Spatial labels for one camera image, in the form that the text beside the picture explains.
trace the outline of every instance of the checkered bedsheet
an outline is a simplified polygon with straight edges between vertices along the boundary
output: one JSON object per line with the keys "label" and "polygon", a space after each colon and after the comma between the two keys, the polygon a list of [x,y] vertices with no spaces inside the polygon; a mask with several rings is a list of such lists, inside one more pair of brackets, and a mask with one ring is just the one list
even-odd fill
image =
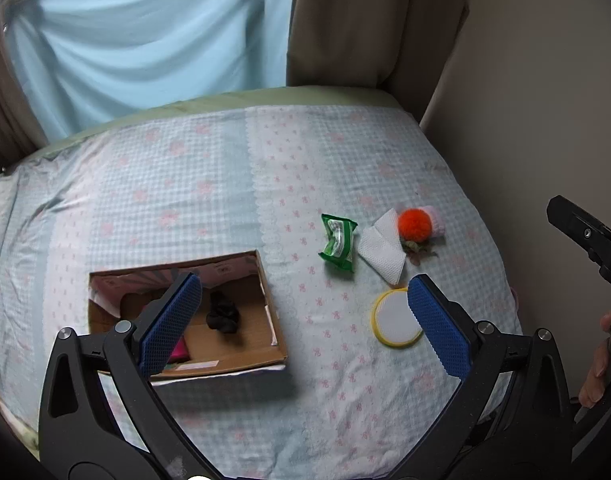
{"label": "checkered bedsheet", "polygon": [[[109,130],[0,178],[0,383],[36,427],[57,330],[87,333],[92,270],[258,248],[281,317],[288,368],[157,389],[201,451],[230,477],[345,479],[385,474],[425,433],[458,381],[426,338],[387,348],[369,311],[387,284],[317,256],[321,213],[357,231],[383,213],[433,205],[447,225],[426,272],[476,319],[519,333],[498,250],[419,126],[396,108],[252,107]],[[126,437],[112,382],[111,406]],[[506,380],[497,384],[496,405]]]}

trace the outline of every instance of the light blue curtain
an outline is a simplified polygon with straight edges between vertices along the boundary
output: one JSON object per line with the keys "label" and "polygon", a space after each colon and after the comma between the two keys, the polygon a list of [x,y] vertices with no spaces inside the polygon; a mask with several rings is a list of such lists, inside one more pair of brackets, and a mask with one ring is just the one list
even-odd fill
{"label": "light blue curtain", "polygon": [[292,0],[22,0],[16,75],[49,140],[174,101],[285,85]]}

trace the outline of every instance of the screw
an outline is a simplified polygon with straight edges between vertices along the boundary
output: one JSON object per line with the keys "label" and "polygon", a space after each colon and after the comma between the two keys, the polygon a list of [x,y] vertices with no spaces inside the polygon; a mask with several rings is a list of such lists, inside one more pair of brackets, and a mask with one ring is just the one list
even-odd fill
{"label": "screw", "polygon": [[120,334],[127,332],[132,328],[132,323],[127,319],[122,319],[114,326],[114,331],[119,332]]}
{"label": "screw", "polygon": [[550,330],[545,328],[540,328],[537,335],[539,336],[539,339],[542,339],[543,341],[550,341],[550,339],[552,339],[552,333]]}
{"label": "screw", "polygon": [[479,323],[477,323],[476,327],[477,330],[482,334],[491,334],[492,332],[494,332],[494,325],[489,321],[480,321]]}
{"label": "screw", "polygon": [[57,332],[57,337],[59,339],[68,339],[71,335],[72,329],[69,326],[62,328],[61,330],[59,330],[59,332]]}

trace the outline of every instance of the human hand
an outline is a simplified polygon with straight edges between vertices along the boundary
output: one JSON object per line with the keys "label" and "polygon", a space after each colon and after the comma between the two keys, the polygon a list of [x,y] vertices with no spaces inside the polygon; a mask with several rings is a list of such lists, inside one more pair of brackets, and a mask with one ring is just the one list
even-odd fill
{"label": "human hand", "polygon": [[[601,318],[600,324],[603,332],[610,332],[611,311]],[[592,366],[579,392],[579,402],[585,408],[594,407],[594,405],[601,400],[601,397],[603,397],[603,393],[605,392],[604,375],[609,359],[610,354],[607,350],[607,339],[605,339],[594,351]]]}

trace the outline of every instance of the white tissue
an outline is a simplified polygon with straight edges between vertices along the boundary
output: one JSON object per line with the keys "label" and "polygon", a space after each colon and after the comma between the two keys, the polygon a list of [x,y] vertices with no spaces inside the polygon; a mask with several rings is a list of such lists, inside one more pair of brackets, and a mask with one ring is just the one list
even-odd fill
{"label": "white tissue", "polygon": [[405,264],[405,252],[399,242],[394,209],[381,216],[372,227],[363,230],[357,250],[390,285],[399,283]]}

